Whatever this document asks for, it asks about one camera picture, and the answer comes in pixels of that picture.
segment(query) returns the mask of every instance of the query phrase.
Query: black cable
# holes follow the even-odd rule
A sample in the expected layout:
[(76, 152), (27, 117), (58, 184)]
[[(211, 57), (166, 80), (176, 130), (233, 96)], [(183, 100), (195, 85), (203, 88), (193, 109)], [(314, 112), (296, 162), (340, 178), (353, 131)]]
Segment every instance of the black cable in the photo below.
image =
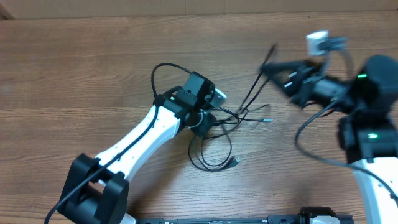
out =
[(318, 103), (318, 102), (309, 102), (309, 103), (307, 103), (306, 105), (304, 105), (304, 107), (301, 108), (301, 110), (303, 110), (304, 108), (306, 108), (306, 107), (308, 107), (308, 106), (310, 106), (310, 105), (319, 105), (319, 103)]
[(160, 67), (162, 67), (162, 66), (176, 67), (176, 68), (179, 68), (179, 69), (181, 69), (181, 70), (187, 72), (188, 74), (191, 74), (191, 71), (190, 71), (190, 70), (188, 70), (188, 69), (186, 69), (186, 68), (184, 68), (184, 67), (182, 67), (182, 66), (173, 64), (173, 63), (160, 63), (160, 64), (156, 65), (156, 66), (154, 67), (154, 69), (152, 70), (152, 74), (150, 75), (150, 84), (152, 85), (152, 91), (154, 92), (154, 97), (155, 97), (155, 98), (156, 98), (156, 96), (157, 96), (157, 95), (156, 95), (156, 87), (155, 87), (155, 72), (156, 72), (156, 70), (157, 70), (158, 68), (160, 68)]
[[(219, 126), (219, 125), (221, 125), (221, 124), (238, 124), (239, 121), (241, 120), (241, 118), (239, 117), (239, 115), (237, 115), (236, 113), (234, 113), (234, 112), (232, 112), (232, 111), (230, 111), (230, 110), (228, 110), (228, 109), (226, 109), (226, 108), (219, 107), (219, 108), (213, 108), (213, 110), (215, 110), (215, 111), (222, 111), (222, 112), (225, 112), (225, 113), (228, 113), (228, 114), (231, 115), (229, 118), (222, 119), (222, 120), (217, 120), (217, 121), (213, 124), (213, 127)], [(236, 119), (236, 122), (229, 123), (228, 121), (231, 121), (232, 118), (235, 118), (235, 119)]]
[[(223, 131), (226, 133), (226, 130), (225, 130), (224, 125), (221, 125), (221, 127), (223, 128)], [(203, 162), (204, 162), (206, 165), (212, 166), (212, 167), (218, 167), (218, 166), (222, 166), (224, 163), (226, 163), (226, 161), (228, 161), (228, 159), (229, 159), (229, 157), (231, 156), (231, 153), (232, 153), (232, 142), (231, 142), (231, 139), (229, 138), (229, 135), (228, 135), (228, 134), (225, 134), (225, 136), (226, 136), (226, 138), (227, 138), (228, 141), (229, 141), (229, 154), (228, 154), (228, 156), (225, 158), (225, 160), (224, 160), (223, 162), (220, 162), (219, 164), (209, 164), (209, 163), (206, 161), (205, 157), (203, 156), (203, 144), (204, 144), (205, 140), (204, 140), (203, 138), (201, 139), (201, 149), (202, 149), (202, 150), (200, 151), (200, 153), (201, 153), (201, 158), (203, 159)]]
[[(269, 104), (267, 103), (267, 104), (262, 105), (262, 106), (260, 106), (260, 107), (258, 107), (258, 108), (255, 108), (255, 109), (253, 109), (253, 110), (250, 110), (250, 112), (252, 112), (252, 111), (257, 111), (257, 110), (262, 109), (262, 108), (264, 108), (264, 107), (266, 107), (266, 106), (269, 106)], [(228, 114), (232, 115), (232, 116), (236, 119), (236, 121), (237, 121), (237, 122), (235, 122), (235, 123), (227, 123), (227, 122), (225, 122), (225, 124), (236, 124), (236, 123), (238, 123), (238, 122), (241, 121), (241, 120), (242, 120), (242, 121), (264, 122), (264, 119), (247, 119), (247, 118), (240, 118), (236, 113), (234, 113), (234, 112), (232, 112), (232, 111), (230, 111), (230, 110), (228, 110), (228, 109), (222, 108), (222, 107), (214, 108), (213, 110), (215, 110), (215, 111), (222, 111), (222, 112), (228, 113)]]
[(323, 61), (322, 66), (318, 71), (321, 77), (326, 76), (326, 71), (329, 69), (329, 66), (330, 66), (330, 52), (327, 52), (325, 55), (325, 60)]
[(132, 143), (130, 143), (130, 145), (128, 145), (121, 152), (119, 152), (114, 158), (112, 158), (109, 162), (107, 162), (103, 167), (99, 168), (96, 172), (94, 172), (90, 176), (88, 176), (79, 185), (77, 185), (73, 190), (71, 190), (64, 198), (62, 198), (56, 205), (54, 205), (54, 207), (49, 211), (49, 213), (45, 217), (44, 224), (49, 223), (51, 216), (54, 214), (54, 212), (58, 209), (59, 206), (63, 205), (73, 194), (75, 194), (78, 190), (80, 190), (82, 187), (84, 187), (90, 180), (97, 178), (97, 176), (99, 176), (106, 168), (108, 168), (116, 160), (120, 159), (120, 157), (123, 156), (123, 154), (125, 154), (139, 140), (141, 140), (147, 134), (147, 132), (152, 127), (154, 127), (158, 112), (159, 112), (159, 108), (156, 106), (154, 118), (149, 123), (148, 127), (138, 136), (138, 138), (136, 138)]
[(351, 58), (351, 55), (348, 53), (346, 49), (339, 50), (339, 53), (343, 57), (344, 62), (346, 64), (348, 78), (354, 78), (354, 63), (353, 59)]
[(254, 95), (254, 97), (251, 99), (251, 101), (243, 108), (243, 110), (246, 110), (253, 102), (254, 100), (257, 98), (257, 96), (259, 96), (261, 90), (264, 88), (264, 86), (269, 82), (269, 78), (267, 78), (264, 83), (261, 85), (259, 91), (257, 91), (257, 93)]
[[(235, 159), (234, 157), (231, 157), (231, 158), (230, 158), (231, 153), (232, 153), (232, 142), (231, 142), (231, 138), (229, 138), (228, 133), (226, 133), (225, 136), (227, 137), (228, 142), (229, 142), (229, 153), (228, 153), (227, 158), (226, 158), (223, 162), (221, 162), (220, 164), (218, 164), (218, 166), (222, 166), (223, 164), (225, 164), (223, 167), (216, 168), (216, 169), (210, 169), (210, 168), (208, 168), (208, 167), (200, 160), (199, 155), (198, 155), (198, 152), (197, 152), (197, 149), (196, 149), (196, 143), (197, 143), (197, 142), (196, 142), (196, 138), (197, 138), (196, 135), (193, 136), (193, 139), (190, 141), (189, 146), (188, 146), (188, 157), (189, 157), (189, 160), (191, 161), (191, 163), (192, 163), (197, 169), (202, 170), (202, 171), (207, 171), (207, 172), (221, 172), (221, 171), (226, 170), (226, 169), (228, 169), (228, 168), (234, 167), (234, 166), (238, 163), (238, 161), (236, 161), (236, 159)], [(193, 152), (195, 153), (195, 155), (196, 155), (196, 157), (198, 158), (200, 164), (201, 164), (204, 168), (202, 168), (202, 167), (196, 165), (195, 162), (193, 161), (192, 156), (191, 156), (191, 146), (192, 146), (192, 144), (193, 144)]]
[(204, 139), (216, 139), (216, 138), (222, 137), (222, 136), (224, 136), (224, 135), (226, 135), (226, 134), (229, 134), (229, 133), (235, 131), (235, 129), (238, 128), (239, 125), (242, 123), (242, 119), (239, 121), (238, 124), (236, 124), (236, 125), (235, 125), (233, 128), (231, 128), (230, 130), (227, 130), (225, 133), (219, 134), (219, 135), (215, 135), (215, 136), (206, 136), (206, 137), (204, 137)]
[(334, 113), (334, 112), (336, 112), (336, 109), (331, 109), (329, 112), (327, 112), (327, 113), (321, 115), (321, 118), (327, 117), (327, 116), (331, 115), (331, 114)]
[[(271, 56), (276, 54), (276, 52), (277, 52), (277, 44), (273, 44), (272, 47), (269, 49), (269, 51), (268, 51), (268, 53), (267, 53), (267, 55), (266, 55), (266, 57), (265, 57), (265, 59), (264, 59), (264, 61), (263, 61), (261, 66), (265, 65), (268, 62), (268, 60), (271, 58)], [(246, 95), (246, 97), (242, 101), (241, 106), (239, 107), (239, 109), (242, 109), (243, 104), (249, 98), (249, 96), (250, 96), (251, 92), (253, 91), (254, 87), (257, 85), (257, 82), (259, 81), (261, 75), (262, 75), (262, 71), (260, 71), (260, 73), (258, 74), (258, 76), (256, 78), (256, 81), (254, 81), (253, 85), (251, 86), (251, 88), (249, 90), (249, 93)]]
[(174, 93), (175, 91), (178, 91), (179, 89), (181, 89), (181, 86), (175, 86), (169, 90), (167, 90), (166, 92), (163, 93), (164, 96), (170, 97), (172, 93)]
[(385, 183), (380, 177), (378, 177), (376, 174), (373, 174), (371, 171), (367, 170), (367, 169), (363, 169), (360, 168), (358, 166), (352, 165), (352, 164), (345, 164), (344, 162), (340, 162), (340, 161), (335, 161), (333, 159), (324, 159), (320, 156), (314, 155), (311, 152), (306, 151), (300, 144), (299, 144), (299, 137), (301, 132), (305, 129), (305, 127), (307, 127), (313, 120), (317, 119), (321, 114), (323, 114), (324, 112), (326, 112), (328, 109), (332, 109), (337, 103), (339, 103), (338, 100), (335, 100), (334, 102), (330, 103), (328, 106), (326, 106), (325, 108), (323, 108), (322, 110), (320, 110), (318, 113), (316, 113), (315, 115), (313, 115), (310, 119), (308, 119), (296, 132), (295, 138), (294, 138), (294, 144), (297, 148), (297, 150), (299, 150), (304, 156), (307, 156), (309, 158), (312, 159), (316, 159), (320, 162), (324, 162), (330, 165), (334, 165), (334, 166), (340, 166), (340, 167), (347, 167), (353, 170), (357, 170), (357, 171), (361, 171), (367, 175), (370, 175), (371, 177), (375, 178), (376, 180), (378, 180), (390, 193), (391, 195), (391, 199), (395, 200), (397, 206), (398, 206), (398, 197), (396, 195), (396, 193), (391, 189), (391, 187)]

